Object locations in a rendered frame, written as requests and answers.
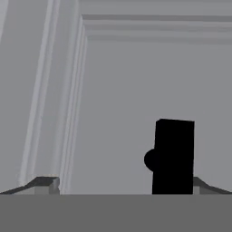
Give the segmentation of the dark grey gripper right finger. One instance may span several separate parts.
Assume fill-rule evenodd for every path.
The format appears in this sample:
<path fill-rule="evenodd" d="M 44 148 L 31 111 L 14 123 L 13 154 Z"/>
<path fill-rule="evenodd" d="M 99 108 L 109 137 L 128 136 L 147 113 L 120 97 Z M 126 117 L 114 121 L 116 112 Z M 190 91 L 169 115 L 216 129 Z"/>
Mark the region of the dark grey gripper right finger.
<path fill-rule="evenodd" d="M 228 190 L 224 190 L 222 188 L 210 186 L 199 177 L 194 177 L 193 194 L 194 195 L 211 195 L 211 194 L 232 195 L 232 192 Z"/>

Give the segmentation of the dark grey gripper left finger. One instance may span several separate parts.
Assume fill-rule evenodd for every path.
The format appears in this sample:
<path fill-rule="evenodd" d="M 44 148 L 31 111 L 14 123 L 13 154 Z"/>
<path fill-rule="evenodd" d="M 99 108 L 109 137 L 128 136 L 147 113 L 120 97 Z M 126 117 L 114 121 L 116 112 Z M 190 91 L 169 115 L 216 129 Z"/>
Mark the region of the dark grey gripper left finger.
<path fill-rule="evenodd" d="M 24 186 L 1 192 L 1 195 L 59 195 L 58 177 L 36 177 Z"/>

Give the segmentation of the grey panelled drawer front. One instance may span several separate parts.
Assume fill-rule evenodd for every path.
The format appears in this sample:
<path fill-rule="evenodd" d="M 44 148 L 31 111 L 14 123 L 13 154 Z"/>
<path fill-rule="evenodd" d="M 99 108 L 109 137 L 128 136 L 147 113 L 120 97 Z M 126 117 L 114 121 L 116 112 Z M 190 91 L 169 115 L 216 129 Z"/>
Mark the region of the grey panelled drawer front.
<path fill-rule="evenodd" d="M 62 193 L 150 193 L 161 118 L 194 122 L 195 175 L 232 190 L 232 1 L 82 2 L 65 80 Z"/>

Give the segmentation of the grey cupboard front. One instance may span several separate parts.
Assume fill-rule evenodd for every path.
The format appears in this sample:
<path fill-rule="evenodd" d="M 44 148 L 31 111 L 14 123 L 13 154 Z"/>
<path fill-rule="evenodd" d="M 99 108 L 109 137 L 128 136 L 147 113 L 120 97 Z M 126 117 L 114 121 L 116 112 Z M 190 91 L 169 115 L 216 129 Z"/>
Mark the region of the grey cupboard front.
<path fill-rule="evenodd" d="M 0 193 L 50 174 L 49 79 L 61 0 L 5 0 L 0 39 Z"/>

